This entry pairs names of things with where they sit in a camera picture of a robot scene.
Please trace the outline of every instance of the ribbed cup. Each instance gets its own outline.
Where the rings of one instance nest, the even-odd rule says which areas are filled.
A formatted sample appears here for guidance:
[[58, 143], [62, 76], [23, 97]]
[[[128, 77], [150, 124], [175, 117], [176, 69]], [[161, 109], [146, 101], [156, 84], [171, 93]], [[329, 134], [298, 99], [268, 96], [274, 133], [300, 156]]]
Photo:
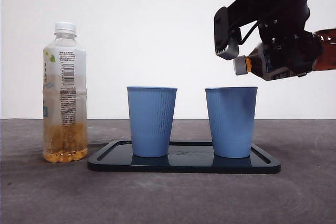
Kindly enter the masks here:
[[167, 155], [177, 89], [127, 87], [127, 91], [134, 155]]
[[250, 155], [257, 87], [205, 89], [211, 137], [216, 155]]

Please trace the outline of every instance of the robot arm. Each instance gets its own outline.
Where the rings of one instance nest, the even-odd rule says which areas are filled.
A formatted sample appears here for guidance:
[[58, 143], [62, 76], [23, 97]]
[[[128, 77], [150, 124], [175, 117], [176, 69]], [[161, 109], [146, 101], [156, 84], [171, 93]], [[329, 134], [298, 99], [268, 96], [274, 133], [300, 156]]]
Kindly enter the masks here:
[[[215, 15], [216, 54], [226, 60], [236, 58], [239, 45], [258, 27], [272, 65], [304, 76], [322, 54], [319, 39], [304, 29], [309, 16], [307, 0], [236, 0]], [[242, 39], [239, 28], [253, 21], [256, 23]]]

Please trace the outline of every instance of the dark serving tray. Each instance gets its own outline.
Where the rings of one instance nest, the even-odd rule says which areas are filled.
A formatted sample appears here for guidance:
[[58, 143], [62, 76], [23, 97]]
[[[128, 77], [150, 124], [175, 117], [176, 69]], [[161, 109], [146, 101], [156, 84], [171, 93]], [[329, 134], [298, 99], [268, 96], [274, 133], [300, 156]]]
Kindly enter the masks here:
[[113, 172], [157, 173], [241, 173], [273, 174], [281, 164], [270, 154], [252, 145], [245, 158], [224, 158], [214, 154], [212, 142], [170, 142], [168, 155], [138, 157], [132, 141], [112, 141], [88, 160], [88, 168]]

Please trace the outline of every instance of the cup rim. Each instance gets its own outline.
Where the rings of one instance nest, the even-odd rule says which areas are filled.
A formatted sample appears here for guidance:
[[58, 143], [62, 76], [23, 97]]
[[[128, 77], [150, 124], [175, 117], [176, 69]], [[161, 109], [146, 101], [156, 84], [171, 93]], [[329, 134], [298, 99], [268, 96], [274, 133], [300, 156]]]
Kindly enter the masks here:
[[205, 88], [205, 90], [221, 90], [221, 89], [258, 89], [256, 86], [246, 86], [246, 87], [218, 87], [218, 88]]
[[170, 87], [149, 87], [149, 86], [127, 86], [127, 89], [170, 89], [170, 90], [177, 90], [177, 88], [170, 88]]

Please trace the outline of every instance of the tabletop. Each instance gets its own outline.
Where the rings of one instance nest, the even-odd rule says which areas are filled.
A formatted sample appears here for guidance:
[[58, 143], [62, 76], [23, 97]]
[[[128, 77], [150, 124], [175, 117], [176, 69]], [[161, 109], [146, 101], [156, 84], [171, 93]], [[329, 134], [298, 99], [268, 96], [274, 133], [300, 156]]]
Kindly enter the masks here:
[[[129, 140], [128, 120], [88, 120], [89, 154]], [[1, 220], [13, 223], [336, 223], [336, 120], [256, 120], [271, 175], [94, 172], [42, 158], [42, 120], [1, 120]], [[171, 140], [210, 141], [208, 120]]]

